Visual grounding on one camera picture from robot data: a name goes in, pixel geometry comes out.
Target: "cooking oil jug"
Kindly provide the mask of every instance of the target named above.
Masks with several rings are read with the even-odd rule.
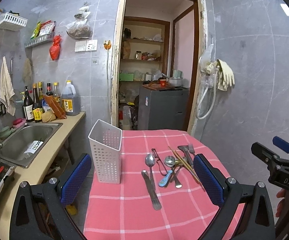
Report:
[[[70,80],[67,80],[62,95],[61,105],[66,115],[77,115],[80,113],[80,100],[76,93],[74,85],[71,84]]]

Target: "pink checkered tablecloth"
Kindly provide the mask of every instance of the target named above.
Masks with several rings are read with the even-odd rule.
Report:
[[[123,131],[121,146],[122,174],[120,184],[99,183],[95,175],[89,196],[84,235],[89,240],[194,240],[204,232],[218,207],[214,206],[191,174],[184,168],[178,178],[182,188],[174,182],[167,188],[159,187],[163,178],[158,165],[153,167],[156,192],[162,209],[154,210],[142,178],[145,156],[155,148],[161,160],[173,155],[178,145],[192,143],[196,154],[202,153],[226,177],[228,172],[215,154],[184,131],[153,130]],[[239,220],[239,206],[223,239],[230,239]]]

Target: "red button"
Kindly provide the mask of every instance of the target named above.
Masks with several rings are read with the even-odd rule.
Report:
[[[0,173],[3,171],[3,169],[4,169],[4,166],[1,166],[0,167]]]

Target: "shower hose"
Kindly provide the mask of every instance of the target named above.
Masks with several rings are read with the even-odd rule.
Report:
[[[214,81],[213,81],[213,98],[212,98],[212,104],[211,104],[211,107],[210,109],[208,110],[208,112],[204,115],[204,116],[199,116],[200,115],[200,108],[201,108],[201,104],[203,102],[203,99],[204,97],[206,96],[206,93],[208,92],[208,87],[205,88],[205,90],[203,91],[203,96],[201,97],[200,101],[199,101],[199,104],[198,104],[198,107],[197,107],[197,111],[196,111],[196,117],[197,119],[199,120],[202,120],[202,119],[205,119],[211,112],[214,104],[215,104],[215,101],[216,101],[216,89],[217,89],[217,73],[215,74],[215,77],[214,77]]]

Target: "stainless steel sink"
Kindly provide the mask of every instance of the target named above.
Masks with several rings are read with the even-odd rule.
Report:
[[[18,128],[2,143],[0,158],[17,166],[28,168],[40,150],[61,127],[62,123],[28,122]],[[43,141],[34,154],[25,154],[33,141]]]

